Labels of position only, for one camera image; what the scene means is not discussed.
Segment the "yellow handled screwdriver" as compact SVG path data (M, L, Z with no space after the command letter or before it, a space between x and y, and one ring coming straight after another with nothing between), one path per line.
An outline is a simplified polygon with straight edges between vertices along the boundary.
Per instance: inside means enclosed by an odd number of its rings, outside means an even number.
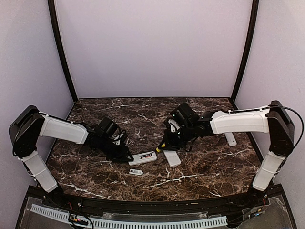
M162 143L160 143L160 144L157 146L156 152L161 152L161 151L163 151L165 148L166 148L166 143L165 143L165 142L162 142Z

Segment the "white battery compartment cover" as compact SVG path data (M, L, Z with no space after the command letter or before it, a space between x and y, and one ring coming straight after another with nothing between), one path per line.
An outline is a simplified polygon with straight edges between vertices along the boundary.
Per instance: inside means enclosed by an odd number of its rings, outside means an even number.
M138 169L130 169L129 174L141 176L143 171Z

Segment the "white remote with display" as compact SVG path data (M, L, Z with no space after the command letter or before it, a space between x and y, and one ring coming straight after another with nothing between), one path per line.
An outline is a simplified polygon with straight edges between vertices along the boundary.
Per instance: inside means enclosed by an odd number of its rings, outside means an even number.
M133 155L133 161L128 162L130 166L144 164L157 160L157 155L154 151Z

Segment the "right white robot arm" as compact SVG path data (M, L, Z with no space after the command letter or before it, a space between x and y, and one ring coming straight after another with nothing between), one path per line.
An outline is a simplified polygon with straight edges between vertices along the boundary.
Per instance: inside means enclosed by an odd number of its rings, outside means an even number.
M171 111L165 121L166 130L157 151L185 149L197 138L234 132L261 132L270 136L270 147L256 173L252 188L243 197L243 203L253 207L262 198L276 172L292 153L295 126L285 107L279 101L248 110L213 110L199 116L187 103Z

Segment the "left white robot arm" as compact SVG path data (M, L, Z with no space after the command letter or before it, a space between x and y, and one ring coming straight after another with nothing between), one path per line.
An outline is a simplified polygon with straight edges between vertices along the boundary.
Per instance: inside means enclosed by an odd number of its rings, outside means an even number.
M29 105L9 126L8 129L12 154L36 179L39 186L49 193L49 201L57 208L67 204L67 197L59 190L59 182L52 175L38 151L41 138L48 138L53 144L57 140L72 142L89 148L98 149L108 161L128 163L133 161L126 145L127 132L108 117L99 124L89 126L84 122L61 119L40 111Z

